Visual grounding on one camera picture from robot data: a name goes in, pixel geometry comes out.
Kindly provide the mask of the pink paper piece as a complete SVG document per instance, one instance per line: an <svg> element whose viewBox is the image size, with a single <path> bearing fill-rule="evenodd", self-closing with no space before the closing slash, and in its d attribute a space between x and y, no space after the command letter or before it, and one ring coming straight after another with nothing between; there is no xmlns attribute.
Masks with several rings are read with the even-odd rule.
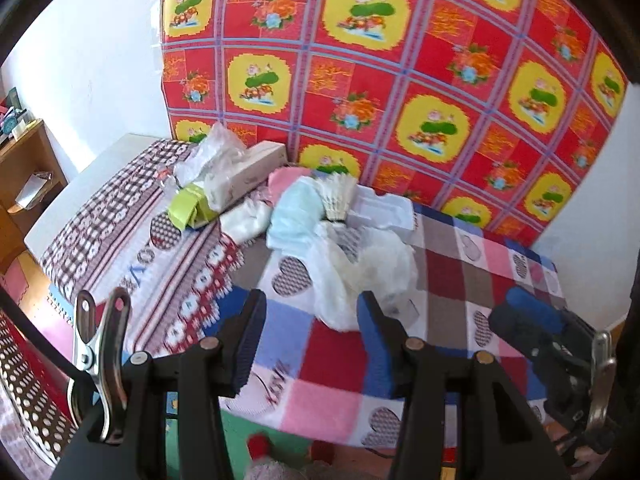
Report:
<svg viewBox="0 0 640 480"><path fill-rule="evenodd" d="M300 177L309 177L311 170L305 167L280 167L269 175L267 190L270 203L275 205L282 194Z"/></svg>

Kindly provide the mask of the light blue cloth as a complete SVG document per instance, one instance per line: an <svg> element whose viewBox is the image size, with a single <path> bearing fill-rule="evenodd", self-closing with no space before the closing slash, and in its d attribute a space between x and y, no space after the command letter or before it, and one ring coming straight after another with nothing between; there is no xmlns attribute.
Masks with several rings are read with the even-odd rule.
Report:
<svg viewBox="0 0 640 480"><path fill-rule="evenodd" d="M266 245L283 255L303 259L314 241L316 226L324 218L317 181L300 177L280 196L274 206Z"/></svg>

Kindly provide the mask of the red floral plastic wall sheet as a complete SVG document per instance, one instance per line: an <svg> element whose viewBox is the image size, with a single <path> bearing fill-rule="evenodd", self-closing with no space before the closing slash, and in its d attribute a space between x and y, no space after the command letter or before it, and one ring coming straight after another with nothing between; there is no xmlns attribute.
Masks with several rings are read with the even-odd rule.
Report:
<svg viewBox="0 0 640 480"><path fill-rule="evenodd" d="M246 145L532 244L628 79L570 0L162 0L172 134Z"/></svg>

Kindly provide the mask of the wooden bedside shelf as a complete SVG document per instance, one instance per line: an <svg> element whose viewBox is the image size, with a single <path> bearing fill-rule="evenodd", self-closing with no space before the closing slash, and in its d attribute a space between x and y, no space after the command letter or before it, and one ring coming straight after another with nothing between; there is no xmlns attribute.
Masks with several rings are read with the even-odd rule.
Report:
<svg viewBox="0 0 640 480"><path fill-rule="evenodd" d="M18 202L31 177L44 177L27 206ZM67 185L54 154L46 123L38 118L25 125L20 136L1 145L1 272L6 273L27 247L25 237Z"/></svg>

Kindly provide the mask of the green white cardboard box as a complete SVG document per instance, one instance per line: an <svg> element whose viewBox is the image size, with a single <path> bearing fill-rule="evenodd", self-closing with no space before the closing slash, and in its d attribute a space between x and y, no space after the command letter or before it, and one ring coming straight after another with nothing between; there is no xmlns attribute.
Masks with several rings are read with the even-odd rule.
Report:
<svg viewBox="0 0 640 480"><path fill-rule="evenodd" d="M209 207L201 186L190 183L176 193L167 214L172 225L179 231L201 229L218 217L218 212Z"/></svg>

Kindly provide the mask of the silver spring clamp left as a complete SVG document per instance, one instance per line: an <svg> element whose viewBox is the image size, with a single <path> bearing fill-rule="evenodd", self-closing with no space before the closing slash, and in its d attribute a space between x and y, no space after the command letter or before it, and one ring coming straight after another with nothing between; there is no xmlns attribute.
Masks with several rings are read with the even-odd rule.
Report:
<svg viewBox="0 0 640 480"><path fill-rule="evenodd" d="M103 408L99 440L119 444L124 436L127 393L122 382L122 349L131 300L127 289L115 288L98 310L90 292L78 292L74 311L73 364L81 378L67 387L67 404L79 425L98 396Z"/></svg>

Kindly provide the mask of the checkered heart bed blanket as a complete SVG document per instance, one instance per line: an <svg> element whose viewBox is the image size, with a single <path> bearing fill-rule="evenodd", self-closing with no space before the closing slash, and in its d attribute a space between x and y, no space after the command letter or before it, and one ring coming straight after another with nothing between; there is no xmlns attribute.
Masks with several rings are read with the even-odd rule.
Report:
<svg viewBox="0 0 640 480"><path fill-rule="evenodd" d="M125 350L152 356L213 335L258 288L267 298L262 339L247 385L224 408L302 437L392 446L402 405L375 383L359 334L314 317L303 263L263 240L235 245L213 225L180 232L170 224L158 174L190 151L186 142L133 134L108 148L28 232L44 273L68 301L84 289L101 301L125 287L132 302ZM554 264L431 208L416 206L414 221L418 284L401 315L407 333L450 356L493 354L544 416L544 386L524 356L491 333L488 318L515 286L564 307Z"/></svg>

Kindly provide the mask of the white shuttlecock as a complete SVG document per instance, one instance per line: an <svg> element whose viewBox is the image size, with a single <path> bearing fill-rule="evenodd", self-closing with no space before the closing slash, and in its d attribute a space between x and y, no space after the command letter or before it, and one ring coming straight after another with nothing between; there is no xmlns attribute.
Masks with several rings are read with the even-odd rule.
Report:
<svg viewBox="0 0 640 480"><path fill-rule="evenodd" d="M358 180L351 174L328 174L316 180L317 192L329 221L344 222L357 191Z"/></svg>

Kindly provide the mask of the white plastic bag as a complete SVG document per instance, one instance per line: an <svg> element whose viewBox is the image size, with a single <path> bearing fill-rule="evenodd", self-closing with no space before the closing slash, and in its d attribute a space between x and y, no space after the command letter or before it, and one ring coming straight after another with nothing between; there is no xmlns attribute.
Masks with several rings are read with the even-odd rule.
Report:
<svg viewBox="0 0 640 480"><path fill-rule="evenodd" d="M356 332L357 300L373 292L382 311L399 321L418 317L414 249L391 230L349 228L322 221L304 257L314 288L314 316L337 332Z"/></svg>

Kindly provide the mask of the clear crumpled plastic bag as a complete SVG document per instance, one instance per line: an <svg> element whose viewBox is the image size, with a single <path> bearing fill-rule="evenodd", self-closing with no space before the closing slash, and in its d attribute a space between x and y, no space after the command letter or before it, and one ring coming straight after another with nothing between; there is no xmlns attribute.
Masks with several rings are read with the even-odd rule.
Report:
<svg viewBox="0 0 640 480"><path fill-rule="evenodd" d="M174 177L182 188L202 180L210 168L227 168L242 157L246 145L221 122L215 122L206 136L183 161L174 167Z"/></svg>

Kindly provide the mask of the white crumpled tissue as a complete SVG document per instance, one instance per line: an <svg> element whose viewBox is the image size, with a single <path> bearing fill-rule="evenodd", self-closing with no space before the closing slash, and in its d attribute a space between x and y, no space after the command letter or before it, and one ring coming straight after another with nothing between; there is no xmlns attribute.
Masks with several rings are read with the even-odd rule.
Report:
<svg viewBox="0 0 640 480"><path fill-rule="evenodd" d="M262 200L247 198L219 218L220 230L235 244L242 245L262 235L270 225L272 207Z"/></svg>

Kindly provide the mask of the white tissue box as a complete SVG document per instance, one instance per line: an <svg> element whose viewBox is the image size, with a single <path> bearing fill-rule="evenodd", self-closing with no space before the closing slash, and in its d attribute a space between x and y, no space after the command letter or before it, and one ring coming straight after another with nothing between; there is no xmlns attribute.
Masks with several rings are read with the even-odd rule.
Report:
<svg viewBox="0 0 640 480"><path fill-rule="evenodd" d="M204 178L209 208L223 212L287 162L286 146L272 141L259 142L242 153L212 162Z"/></svg>

